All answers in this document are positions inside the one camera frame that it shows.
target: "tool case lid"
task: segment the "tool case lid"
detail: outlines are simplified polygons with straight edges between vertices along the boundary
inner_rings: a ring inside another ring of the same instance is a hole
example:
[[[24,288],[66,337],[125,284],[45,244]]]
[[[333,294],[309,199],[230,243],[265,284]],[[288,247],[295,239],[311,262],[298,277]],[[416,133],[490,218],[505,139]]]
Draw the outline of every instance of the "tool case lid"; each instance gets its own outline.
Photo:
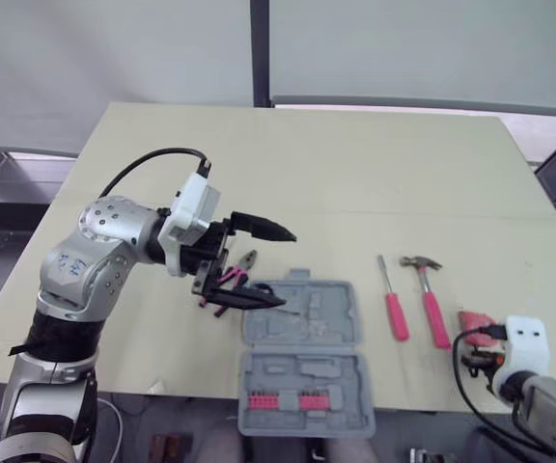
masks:
[[[307,269],[293,269],[269,285],[287,303],[246,311],[243,340],[253,346],[354,346],[361,341],[357,303],[349,282],[310,280]]]

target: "black wire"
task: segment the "black wire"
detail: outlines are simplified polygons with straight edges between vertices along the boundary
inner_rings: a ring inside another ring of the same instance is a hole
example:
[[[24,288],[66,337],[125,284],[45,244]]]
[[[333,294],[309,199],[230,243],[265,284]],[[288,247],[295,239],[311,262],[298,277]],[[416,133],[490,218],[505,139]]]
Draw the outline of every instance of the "black wire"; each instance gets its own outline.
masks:
[[[145,161],[149,161],[150,159],[162,156],[164,154],[188,154],[190,156],[198,157],[199,159],[201,159],[201,162],[199,162],[197,174],[205,178],[208,177],[209,169],[211,169],[211,163],[208,161],[208,157],[205,156],[202,152],[194,150],[193,148],[163,148],[161,150],[148,152],[144,156],[139,157],[136,161],[128,165],[125,169],[119,172],[108,185],[106,185],[106,187],[102,190],[102,193],[100,193],[100,196],[98,197],[103,198],[108,195],[115,187],[115,185],[117,185],[122,180],[122,178],[127,176],[132,170],[143,164]]]
[[[454,343],[452,344],[452,366],[454,367],[454,378],[456,379],[456,385],[459,387],[459,392],[460,392],[460,395],[462,396],[462,399],[464,400],[464,403],[466,403],[468,405],[468,407],[471,409],[473,414],[476,417],[478,417],[480,419],[480,421],[482,421],[483,423],[485,423],[486,425],[488,425],[489,427],[494,429],[496,432],[498,432],[502,436],[504,436],[508,439],[511,439],[512,441],[514,441],[518,444],[521,444],[522,446],[524,446],[528,449],[535,450],[535,451],[538,451],[540,453],[544,453],[546,455],[550,455],[550,452],[548,450],[543,449],[542,447],[540,447],[536,444],[533,444],[532,442],[525,441],[524,439],[521,439],[520,437],[515,436],[513,433],[511,433],[507,429],[504,429],[503,427],[500,427],[500,426],[496,425],[494,422],[492,422],[487,417],[482,415],[482,413],[480,413],[480,411],[475,407],[475,405],[473,405],[473,402],[471,402],[471,400],[467,396],[466,391],[462,387],[462,380],[460,379],[459,344],[460,344],[460,340],[462,340],[466,336],[473,335],[473,334],[476,334],[476,333],[482,333],[482,331],[479,328],[476,328],[474,330],[463,331],[462,333],[460,333],[456,337],[456,339],[454,340]]]
[[[519,416],[518,408],[519,408],[519,404],[518,404],[518,402],[515,402],[514,407],[512,408],[512,423],[514,424],[514,426],[516,426],[516,428],[520,432],[522,432],[525,436],[527,436],[529,439],[531,439],[531,440],[537,442],[538,444],[540,444],[544,449],[546,449],[548,452],[550,452],[556,458],[556,449],[554,447],[550,446],[549,444],[547,444],[546,442],[544,442],[538,436],[536,436],[533,432],[531,432],[523,424],[523,422],[522,422],[522,420],[520,419],[520,416]]]

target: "pink handle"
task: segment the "pink handle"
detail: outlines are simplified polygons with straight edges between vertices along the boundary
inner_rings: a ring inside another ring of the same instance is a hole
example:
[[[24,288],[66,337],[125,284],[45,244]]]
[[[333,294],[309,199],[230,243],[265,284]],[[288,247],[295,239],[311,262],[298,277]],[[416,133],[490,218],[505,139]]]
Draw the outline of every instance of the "pink handle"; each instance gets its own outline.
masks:
[[[429,318],[429,325],[432,329],[434,345],[439,349],[451,349],[452,343],[450,342],[448,332],[445,330],[443,315],[433,292],[424,293],[424,307],[426,308],[426,315]]]
[[[406,320],[404,319],[401,302],[398,300],[398,294],[395,292],[388,292],[385,294],[385,304],[387,305],[387,314],[390,317],[390,325],[394,332],[394,338],[396,338],[396,340],[408,340],[409,329],[406,326]]]

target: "red object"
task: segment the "red object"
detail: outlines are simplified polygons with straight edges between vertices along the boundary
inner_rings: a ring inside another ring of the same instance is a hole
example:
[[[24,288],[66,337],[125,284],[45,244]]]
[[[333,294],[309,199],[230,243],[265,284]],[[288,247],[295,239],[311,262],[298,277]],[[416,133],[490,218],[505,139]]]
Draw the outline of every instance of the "red object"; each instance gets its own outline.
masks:
[[[301,395],[300,410],[329,410],[329,395]]]
[[[462,331],[474,330],[483,326],[490,326],[496,322],[485,313],[459,312],[460,329]],[[484,333],[476,333],[464,338],[467,344],[477,345],[478,347],[492,347],[498,340],[494,340]]]
[[[385,294],[385,304],[387,305],[387,314],[390,318],[390,325],[396,340],[408,340],[409,328],[406,326],[404,319],[403,307],[398,300],[396,292],[388,292]]]
[[[300,395],[300,410],[329,410],[329,395]],[[253,410],[280,410],[278,395],[249,395],[248,408]]]
[[[278,395],[249,395],[248,408],[257,410],[278,410]]]
[[[424,308],[426,309],[426,316],[429,319],[429,325],[432,329],[432,336],[434,338],[434,345],[439,349],[451,349],[452,343],[450,337],[445,329],[443,315],[439,308],[439,303],[436,302],[436,297],[433,292],[424,293]]]

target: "open tool case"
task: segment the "open tool case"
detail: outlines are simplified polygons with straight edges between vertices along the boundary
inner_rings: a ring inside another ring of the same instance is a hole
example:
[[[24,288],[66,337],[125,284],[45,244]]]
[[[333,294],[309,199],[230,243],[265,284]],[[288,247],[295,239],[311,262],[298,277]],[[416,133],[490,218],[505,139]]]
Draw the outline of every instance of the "open tool case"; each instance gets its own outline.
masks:
[[[375,414],[352,286],[292,270],[269,285],[287,303],[248,311],[238,426],[248,436],[370,437]]]

